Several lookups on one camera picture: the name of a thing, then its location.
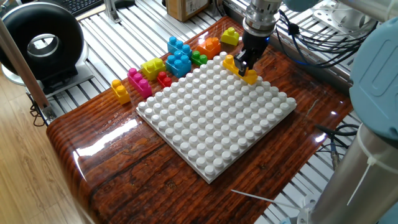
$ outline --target yellow block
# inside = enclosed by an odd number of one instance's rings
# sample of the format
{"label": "yellow block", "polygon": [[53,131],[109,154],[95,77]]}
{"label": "yellow block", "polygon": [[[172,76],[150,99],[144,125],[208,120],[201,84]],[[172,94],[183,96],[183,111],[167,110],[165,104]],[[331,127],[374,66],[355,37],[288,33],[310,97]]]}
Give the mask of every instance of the yellow block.
{"label": "yellow block", "polygon": [[113,80],[111,88],[120,105],[130,102],[129,93],[126,90],[126,87],[122,85],[120,80]]}
{"label": "yellow block", "polygon": [[229,71],[233,72],[235,75],[237,75],[239,78],[241,78],[243,81],[247,82],[250,85],[253,85],[257,81],[257,72],[254,70],[246,70],[246,73],[244,74],[244,77],[242,77],[239,74],[239,69],[236,68],[235,66],[235,61],[234,57],[232,55],[227,55],[224,62],[223,66],[228,69]]}
{"label": "yellow block", "polygon": [[141,71],[149,81],[156,79],[159,72],[166,71],[166,65],[163,64],[162,59],[154,58],[141,65]]}
{"label": "yellow block", "polygon": [[221,36],[221,41],[226,44],[237,46],[239,42],[239,34],[235,32],[233,27],[230,27],[224,31],[224,34]]}

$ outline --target cardboard box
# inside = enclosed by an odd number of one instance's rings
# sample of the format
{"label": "cardboard box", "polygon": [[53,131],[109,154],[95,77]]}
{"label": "cardboard box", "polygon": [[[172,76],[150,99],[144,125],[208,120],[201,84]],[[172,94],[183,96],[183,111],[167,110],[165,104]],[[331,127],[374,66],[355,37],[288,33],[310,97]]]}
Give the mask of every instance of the cardboard box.
{"label": "cardboard box", "polygon": [[208,5],[208,0],[166,0],[167,13],[182,22],[204,10]]}

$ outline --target green block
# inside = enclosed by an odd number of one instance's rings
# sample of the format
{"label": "green block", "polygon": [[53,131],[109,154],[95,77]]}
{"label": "green block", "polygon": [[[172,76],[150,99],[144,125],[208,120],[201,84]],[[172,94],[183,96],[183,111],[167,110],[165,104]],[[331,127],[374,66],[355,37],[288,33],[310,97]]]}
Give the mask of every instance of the green block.
{"label": "green block", "polygon": [[205,65],[207,63],[207,56],[206,55],[200,55],[199,51],[194,51],[192,52],[192,57],[191,60],[193,63],[197,65]]}

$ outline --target wooden floor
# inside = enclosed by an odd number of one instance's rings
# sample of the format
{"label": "wooden floor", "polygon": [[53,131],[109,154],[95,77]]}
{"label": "wooden floor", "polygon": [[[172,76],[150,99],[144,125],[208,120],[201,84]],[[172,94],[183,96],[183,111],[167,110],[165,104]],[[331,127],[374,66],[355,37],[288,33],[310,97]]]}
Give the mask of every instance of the wooden floor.
{"label": "wooden floor", "polygon": [[0,223],[82,223],[25,89],[0,73]]}

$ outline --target pink block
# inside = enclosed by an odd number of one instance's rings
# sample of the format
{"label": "pink block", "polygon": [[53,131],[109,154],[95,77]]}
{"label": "pink block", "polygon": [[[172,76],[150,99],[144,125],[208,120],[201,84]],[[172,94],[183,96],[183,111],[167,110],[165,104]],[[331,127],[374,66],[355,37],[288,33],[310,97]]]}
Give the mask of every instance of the pink block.
{"label": "pink block", "polygon": [[137,73],[135,68],[130,68],[127,77],[129,79],[129,83],[138,91],[139,94],[141,94],[144,99],[152,96],[152,89],[150,88],[148,80],[142,78],[142,75]]}

